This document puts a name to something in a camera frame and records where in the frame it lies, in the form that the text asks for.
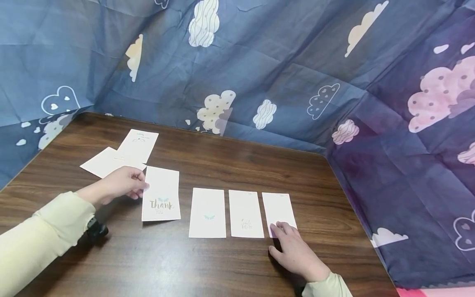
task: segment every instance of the right hand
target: right hand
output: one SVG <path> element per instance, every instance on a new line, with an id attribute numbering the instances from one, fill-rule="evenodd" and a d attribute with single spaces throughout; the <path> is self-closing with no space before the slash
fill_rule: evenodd
<path id="1" fill-rule="evenodd" d="M 296 228 L 285 222 L 277 222 L 277 225 L 271 224 L 270 229 L 279 239 L 282 252 L 270 246 L 269 253 L 280 265 L 302 276 L 308 283 L 321 282 L 328 278 L 330 269 L 302 240 Z"/>

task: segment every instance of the left hand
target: left hand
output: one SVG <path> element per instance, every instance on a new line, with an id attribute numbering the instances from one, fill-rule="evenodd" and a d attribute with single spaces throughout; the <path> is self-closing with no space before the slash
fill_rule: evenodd
<path id="1" fill-rule="evenodd" d="M 97 207 L 106 205 L 122 195 L 135 200 L 141 198 L 143 190 L 148 186 L 145 182 L 145 174 L 140 169 L 123 166 L 100 181 L 78 190 L 76 194 Z"/>

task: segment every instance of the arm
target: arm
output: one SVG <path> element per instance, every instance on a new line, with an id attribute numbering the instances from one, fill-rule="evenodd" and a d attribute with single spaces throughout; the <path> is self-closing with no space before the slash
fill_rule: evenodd
<path id="1" fill-rule="evenodd" d="M 68 192 L 0 236 L 0 296 L 14 296 L 86 231 L 91 203 Z"/>
<path id="2" fill-rule="evenodd" d="M 75 246 L 95 213 L 113 198 L 142 196 L 145 175 L 122 167 L 76 193 L 57 196 L 20 225 L 0 235 L 0 297 L 17 294 L 54 259 Z"/>
<path id="3" fill-rule="evenodd" d="M 352 297 L 343 278 L 330 272 L 326 280 L 322 282 L 307 283 L 302 297 Z"/>
<path id="4" fill-rule="evenodd" d="M 271 224 L 271 230 L 282 246 L 282 252 L 274 246 L 269 253 L 285 269 L 307 281 L 303 297 L 352 297 L 343 278 L 330 271 L 310 247 L 302 240 L 298 230 L 288 223 Z"/>

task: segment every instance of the blue fabric backdrop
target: blue fabric backdrop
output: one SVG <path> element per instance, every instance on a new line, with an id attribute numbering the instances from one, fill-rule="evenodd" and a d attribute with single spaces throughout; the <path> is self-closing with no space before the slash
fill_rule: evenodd
<path id="1" fill-rule="evenodd" d="M 0 11 L 0 187 L 84 110 L 315 152 L 396 286 L 475 281 L 475 0 Z"/>

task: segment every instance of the pink fabric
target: pink fabric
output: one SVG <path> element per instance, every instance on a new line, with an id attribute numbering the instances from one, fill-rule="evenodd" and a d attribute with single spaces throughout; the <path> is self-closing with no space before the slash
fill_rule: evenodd
<path id="1" fill-rule="evenodd" d="M 397 289 L 401 297 L 474 297 L 475 287 L 455 287 L 448 289 L 405 290 Z"/>
<path id="2" fill-rule="evenodd" d="M 405 289 L 396 289 L 401 297 L 427 297 L 422 290 L 405 290 Z"/>

